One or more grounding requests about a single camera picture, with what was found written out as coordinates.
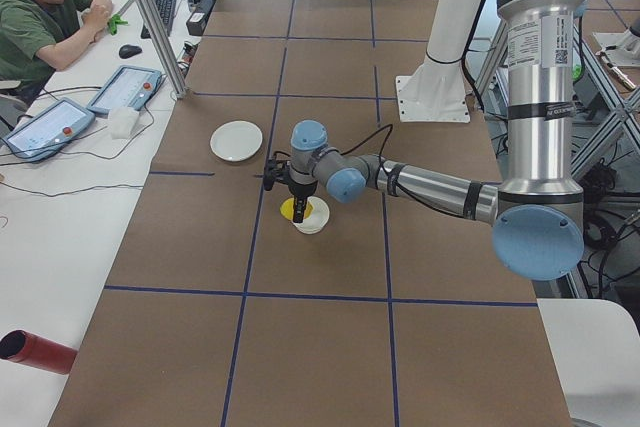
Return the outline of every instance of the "green t-shirt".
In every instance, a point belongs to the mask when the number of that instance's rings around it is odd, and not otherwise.
[[[78,12],[92,1],[65,0],[47,12],[33,0],[0,0],[0,80],[20,80],[25,86],[51,76],[55,69],[36,52],[75,34]]]

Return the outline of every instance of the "white tissue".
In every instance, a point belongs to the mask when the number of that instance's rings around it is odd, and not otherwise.
[[[131,107],[116,107],[109,111],[109,133],[112,139],[130,139],[140,112]]]

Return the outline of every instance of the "red cylinder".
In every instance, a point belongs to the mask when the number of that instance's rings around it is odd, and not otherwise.
[[[24,330],[14,330],[0,340],[0,359],[68,374],[78,352]]]

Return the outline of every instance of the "white desk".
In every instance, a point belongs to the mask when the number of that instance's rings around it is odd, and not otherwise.
[[[125,0],[114,0],[116,10]],[[171,44],[176,55],[183,42],[199,41],[187,33],[186,0],[180,1]],[[106,34],[67,71],[56,73],[47,90],[102,85],[123,64],[163,70],[150,39],[140,39],[142,19],[135,4],[123,14],[128,26]],[[127,60],[118,57],[121,45],[140,45],[143,53]],[[86,103],[92,92],[59,94]],[[155,123],[114,160],[90,155],[56,155],[40,164],[0,167],[5,181],[16,187],[58,193],[94,185],[143,185],[175,98],[167,81],[148,104]],[[51,105],[45,96],[30,109],[34,114]],[[139,128],[151,122],[141,112]],[[98,119],[88,130],[106,126]],[[72,143],[66,152],[88,151],[112,156],[125,140],[112,140],[105,129]],[[7,154],[2,147],[0,154]],[[0,164],[15,162],[0,157]],[[92,190],[46,198],[0,186],[0,337],[23,329],[78,348],[93,314],[140,192],[136,189]],[[0,361],[0,425],[45,426],[58,402],[67,377]]]

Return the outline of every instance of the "device screen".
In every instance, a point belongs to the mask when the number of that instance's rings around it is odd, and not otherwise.
[[[40,154],[62,129],[70,127],[85,116],[68,102],[61,102],[55,109],[29,123],[11,136],[11,143],[27,157]]]
[[[122,69],[97,99],[91,102],[92,107],[111,110],[115,107],[130,107],[131,100],[138,96],[151,73],[138,69]]]

